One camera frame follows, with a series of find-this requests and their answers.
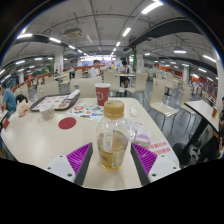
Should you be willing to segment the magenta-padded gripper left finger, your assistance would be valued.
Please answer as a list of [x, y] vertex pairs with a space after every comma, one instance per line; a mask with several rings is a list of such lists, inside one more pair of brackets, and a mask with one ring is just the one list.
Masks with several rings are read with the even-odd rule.
[[45, 170], [82, 186], [86, 177], [89, 162], [93, 153], [91, 143], [88, 143], [68, 155], [59, 155], [52, 160]]

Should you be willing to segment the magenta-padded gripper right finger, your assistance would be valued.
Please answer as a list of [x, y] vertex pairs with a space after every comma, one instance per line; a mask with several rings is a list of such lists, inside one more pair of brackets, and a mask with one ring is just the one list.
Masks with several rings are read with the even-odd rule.
[[131, 144], [131, 154], [142, 186], [180, 170], [167, 156], [156, 155], [135, 143]]

